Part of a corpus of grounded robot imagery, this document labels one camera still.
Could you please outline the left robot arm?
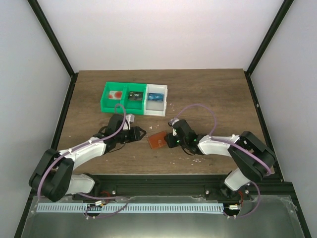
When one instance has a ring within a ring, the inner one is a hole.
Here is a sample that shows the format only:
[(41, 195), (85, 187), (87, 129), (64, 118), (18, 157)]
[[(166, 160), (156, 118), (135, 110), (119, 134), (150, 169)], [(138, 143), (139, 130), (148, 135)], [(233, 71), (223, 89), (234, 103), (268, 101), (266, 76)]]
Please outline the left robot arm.
[(88, 174), (75, 175), (73, 171), (91, 159), (113, 152), (118, 144), (140, 141), (147, 132), (139, 126), (132, 126), (133, 121), (132, 114), (114, 114), (108, 125), (87, 141), (60, 151), (46, 150), (29, 179), (29, 186), (52, 202), (78, 193), (90, 200), (98, 199), (101, 187), (94, 178)]

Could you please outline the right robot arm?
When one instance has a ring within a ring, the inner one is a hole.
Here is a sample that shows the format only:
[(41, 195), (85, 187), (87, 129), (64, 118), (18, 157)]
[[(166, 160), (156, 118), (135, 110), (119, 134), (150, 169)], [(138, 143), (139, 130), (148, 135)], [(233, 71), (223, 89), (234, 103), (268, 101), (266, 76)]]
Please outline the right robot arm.
[(227, 200), (234, 198), (244, 185), (271, 175), (271, 167), (277, 161), (275, 153), (249, 131), (223, 137), (197, 134), (184, 119), (172, 119), (168, 125), (172, 133), (164, 139), (169, 148), (181, 147), (188, 155), (221, 155), (233, 159), (237, 169), (228, 174), (219, 188)]

